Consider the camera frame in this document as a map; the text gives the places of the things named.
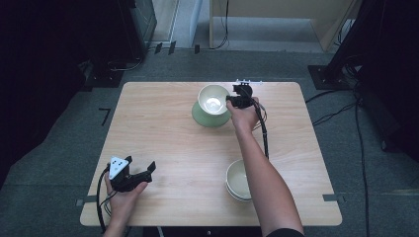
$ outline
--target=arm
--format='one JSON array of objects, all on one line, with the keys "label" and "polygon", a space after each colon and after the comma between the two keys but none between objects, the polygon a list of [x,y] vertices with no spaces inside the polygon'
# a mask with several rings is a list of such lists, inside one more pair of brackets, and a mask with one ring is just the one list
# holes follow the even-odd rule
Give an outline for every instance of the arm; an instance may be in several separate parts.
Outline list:
[{"label": "arm", "polygon": [[293,196],[275,167],[265,157],[252,134],[258,117],[253,107],[235,109],[227,101],[231,119],[243,156],[250,193],[263,236],[274,230],[289,228],[303,233]]},{"label": "arm", "polygon": [[[109,180],[109,174],[105,174],[106,188],[108,194],[112,192],[111,181]],[[132,215],[133,208],[136,203],[138,196],[147,187],[146,182],[142,182],[131,192],[117,193],[111,199],[111,221],[109,222],[108,228],[104,236],[123,236],[126,224]]]}]

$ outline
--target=gray carpet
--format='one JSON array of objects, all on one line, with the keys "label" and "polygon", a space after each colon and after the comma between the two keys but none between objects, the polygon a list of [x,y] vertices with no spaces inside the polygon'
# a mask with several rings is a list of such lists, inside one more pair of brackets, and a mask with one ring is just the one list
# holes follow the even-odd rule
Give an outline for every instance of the gray carpet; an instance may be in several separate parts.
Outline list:
[{"label": "gray carpet", "polygon": [[[128,81],[295,81],[306,99],[318,94],[306,69],[327,64],[333,54],[210,51],[150,51],[127,71],[120,88],[79,92],[47,139],[15,164],[0,193],[0,236],[100,236],[98,227],[79,222],[122,86]],[[307,104],[312,120],[352,103],[352,92],[337,92]],[[111,108],[104,125],[106,112]],[[384,153],[374,123],[359,108],[370,191],[371,236],[417,236],[419,198],[396,190],[419,189],[419,164],[402,153]],[[306,236],[366,236],[361,146],[355,109],[315,127],[333,188],[340,198],[339,226],[305,226]],[[129,236],[141,236],[133,228]]]}]

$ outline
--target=light wood tabletop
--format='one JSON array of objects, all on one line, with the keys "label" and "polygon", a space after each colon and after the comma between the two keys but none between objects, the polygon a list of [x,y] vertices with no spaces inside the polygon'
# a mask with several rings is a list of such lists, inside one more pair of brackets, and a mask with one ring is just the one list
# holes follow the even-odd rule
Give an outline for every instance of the light wood tabletop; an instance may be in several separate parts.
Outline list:
[{"label": "light wood tabletop", "polygon": [[[252,201],[232,197],[225,186],[228,166],[241,159],[231,120],[203,127],[192,117],[200,90],[222,85],[236,96],[236,83],[129,82],[124,85],[88,196],[112,156],[132,157],[130,173],[156,162],[153,181],[140,195],[130,226],[257,226]],[[299,85],[252,85],[266,108],[270,161],[290,187],[303,225],[339,225],[333,188]],[[261,147],[260,128],[254,131]],[[105,182],[101,200],[106,196]],[[109,216],[104,212],[105,222]],[[84,204],[80,221],[98,226],[96,204]]]}]

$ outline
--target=hand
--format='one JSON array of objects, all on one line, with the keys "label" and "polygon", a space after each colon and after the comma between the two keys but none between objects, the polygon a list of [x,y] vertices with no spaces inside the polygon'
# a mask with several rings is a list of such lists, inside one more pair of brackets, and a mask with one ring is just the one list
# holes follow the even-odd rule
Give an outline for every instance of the hand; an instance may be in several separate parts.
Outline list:
[{"label": "hand", "polygon": [[[259,102],[257,97],[253,97],[253,99],[256,102]],[[259,121],[253,106],[245,109],[237,109],[232,106],[229,100],[227,100],[227,108],[231,112],[231,119],[236,131],[252,132],[256,123]]]},{"label": "hand", "polygon": [[[107,194],[113,192],[109,173],[105,174]],[[105,232],[105,236],[122,236],[124,229],[132,215],[138,196],[144,191],[148,183],[142,182],[130,192],[116,193],[111,199],[111,221]]]}]

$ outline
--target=person's right hand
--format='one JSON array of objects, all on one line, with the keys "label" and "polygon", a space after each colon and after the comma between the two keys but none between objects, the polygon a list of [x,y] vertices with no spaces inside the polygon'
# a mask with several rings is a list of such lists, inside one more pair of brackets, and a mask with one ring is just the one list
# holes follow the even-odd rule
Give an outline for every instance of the person's right hand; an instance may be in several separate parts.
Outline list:
[{"label": "person's right hand", "polygon": [[[256,102],[259,102],[257,97],[253,97]],[[231,112],[231,119],[233,121],[236,131],[252,132],[256,123],[259,121],[253,106],[245,109],[234,108],[229,100],[227,100],[227,108]]]}]

